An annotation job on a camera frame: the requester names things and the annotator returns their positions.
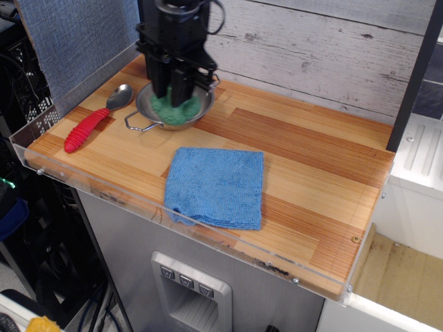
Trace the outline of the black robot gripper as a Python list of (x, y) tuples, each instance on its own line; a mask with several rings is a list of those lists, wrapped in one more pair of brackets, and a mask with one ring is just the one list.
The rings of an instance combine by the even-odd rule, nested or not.
[(192, 97), (195, 86), (209, 90), (217, 70), (206, 52), (210, 7), (218, 1), (154, 1), (158, 17), (156, 32), (149, 33), (149, 74), (157, 98), (172, 92), (172, 106)]

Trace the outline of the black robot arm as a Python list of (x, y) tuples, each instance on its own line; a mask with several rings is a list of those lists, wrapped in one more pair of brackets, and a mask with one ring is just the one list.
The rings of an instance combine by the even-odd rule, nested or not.
[(215, 60), (206, 52), (210, 7), (222, 10), (219, 1), (139, 1), (140, 22), (136, 26), (137, 49), (145, 56), (147, 78), (156, 97), (168, 93), (173, 107), (192, 97), (196, 86), (207, 91), (214, 87)]

